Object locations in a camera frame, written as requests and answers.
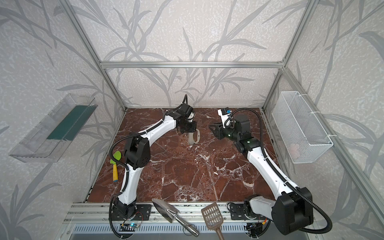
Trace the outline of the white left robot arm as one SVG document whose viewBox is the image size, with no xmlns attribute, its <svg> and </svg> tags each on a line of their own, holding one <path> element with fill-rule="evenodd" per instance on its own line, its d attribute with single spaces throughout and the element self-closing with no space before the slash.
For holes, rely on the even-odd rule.
<svg viewBox="0 0 384 240">
<path fill-rule="evenodd" d="M 163 117 L 149 128 L 130 134 L 111 146 L 109 154 L 114 161 L 115 146 L 126 141 L 122 160 L 117 162 L 125 169 L 122 188 L 111 198 L 112 210 L 118 211 L 122 218 L 130 219 L 136 214 L 137 187 L 144 167 L 150 162 L 151 145 L 174 129 L 181 134 L 194 133 L 197 128 L 194 117 L 194 109 L 182 103 L 175 109 L 165 112 Z"/>
</svg>

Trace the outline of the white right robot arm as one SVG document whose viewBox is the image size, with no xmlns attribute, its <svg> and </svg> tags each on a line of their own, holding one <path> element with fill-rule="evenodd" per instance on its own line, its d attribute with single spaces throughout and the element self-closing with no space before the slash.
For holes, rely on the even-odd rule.
<svg viewBox="0 0 384 240">
<path fill-rule="evenodd" d="M 233 141 L 237 150 L 257 168 L 270 187 L 274 200 L 254 196 L 245 200 L 245 212 L 252 218 L 262 215 L 273 221 L 283 235 L 305 228 L 314 222 L 313 207 L 298 196 L 288 185 L 292 185 L 309 200 L 312 194 L 307 188 L 299 188 L 272 161 L 261 140 L 251 133 L 251 123 L 247 116 L 232 117 L 230 109 L 218 110 L 221 122 L 209 126 L 214 136 L 221 140 Z"/>
</svg>

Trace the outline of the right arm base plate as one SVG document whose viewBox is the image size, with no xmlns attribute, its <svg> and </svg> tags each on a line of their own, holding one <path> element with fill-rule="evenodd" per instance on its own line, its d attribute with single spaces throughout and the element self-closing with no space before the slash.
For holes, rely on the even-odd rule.
<svg viewBox="0 0 384 240">
<path fill-rule="evenodd" d="M 265 220 L 266 217 L 259 214 L 246 213 L 244 204 L 227 203 L 227 210 L 231 215 L 231 220 Z"/>
</svg>

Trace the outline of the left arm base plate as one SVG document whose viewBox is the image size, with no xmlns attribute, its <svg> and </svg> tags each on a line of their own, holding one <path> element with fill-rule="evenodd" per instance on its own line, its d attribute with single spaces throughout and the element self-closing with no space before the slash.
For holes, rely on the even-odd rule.
<svg viewBox="0 0 384 240">
<path fill-rule="evenodd" d="M 138 204 L 135 206 L 134 214 L 127 218 L 123 216 L 115 205 L 112 205 L 111 218 L 112 221 L 148 221 L 151 214 L 152 205 L 150 204 Z"/>
</svg>

